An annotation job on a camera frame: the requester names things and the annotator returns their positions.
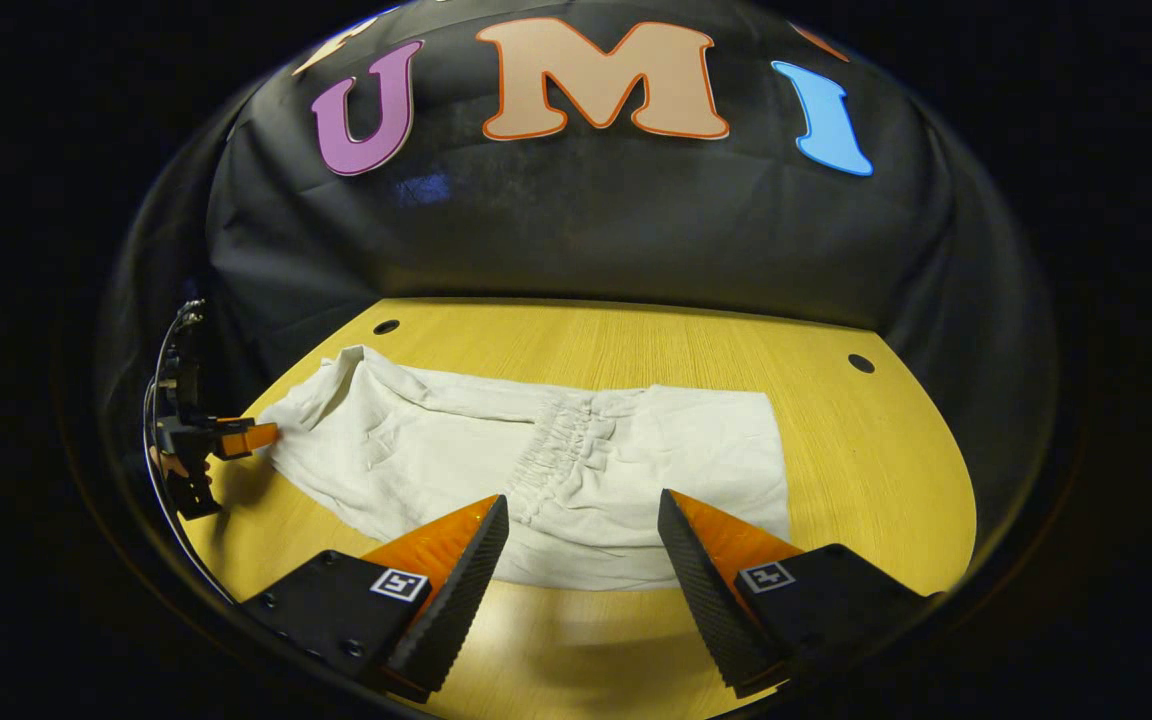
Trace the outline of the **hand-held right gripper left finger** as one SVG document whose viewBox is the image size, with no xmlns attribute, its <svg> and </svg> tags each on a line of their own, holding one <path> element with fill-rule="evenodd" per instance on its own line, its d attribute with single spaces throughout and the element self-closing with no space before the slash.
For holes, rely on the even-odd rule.
<svg viewBox="0 0 1152 720">
<path fill-rule="evenodd" d="M 372 691 L 442 689 L 509 536 L 490 495 L 361 558 L 324 550 L 242 602 L 256 623 Z"/>
</svg>

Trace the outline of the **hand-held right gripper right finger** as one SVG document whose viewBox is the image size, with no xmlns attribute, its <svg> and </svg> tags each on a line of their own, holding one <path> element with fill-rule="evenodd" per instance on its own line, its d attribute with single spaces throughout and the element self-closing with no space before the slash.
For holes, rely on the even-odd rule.
<svg viewBox="0 0 1152 720">
<path fill-rule="evenodd" d="M 737 697 L 818 685 L 934 602 L 846 544 L 799 550 L 664 488 L 658 532 L 696 628 Z"/>
</svg>

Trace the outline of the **black backdrop cloth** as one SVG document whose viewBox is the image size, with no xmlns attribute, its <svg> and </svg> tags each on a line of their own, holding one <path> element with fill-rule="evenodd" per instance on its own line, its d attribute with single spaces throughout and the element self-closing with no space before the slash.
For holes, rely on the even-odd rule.
<svg viewBox="0 0 1152 720">
<path fill-rule="evenodd" d="M 490 138 L 500 60 L 473 32 L 563 20 L 611 50 L 643 20 L 713 37 L 723 138 L 658 135 L 626 109 Z M 1059 404 L 1049 291 L 978 156 L 864 56 L 751 0 L 408 0 L 343 50 L 232 94 L 142 202 L 96 331 L 111 477 L 147 507 L 141 395 L 172 316 L 218 314 L 221 406 L 381 300 L 596 300 L 872 331 L 941 411 L 977 502 L 977 561 L 1046 456 Z"/>
</svg>

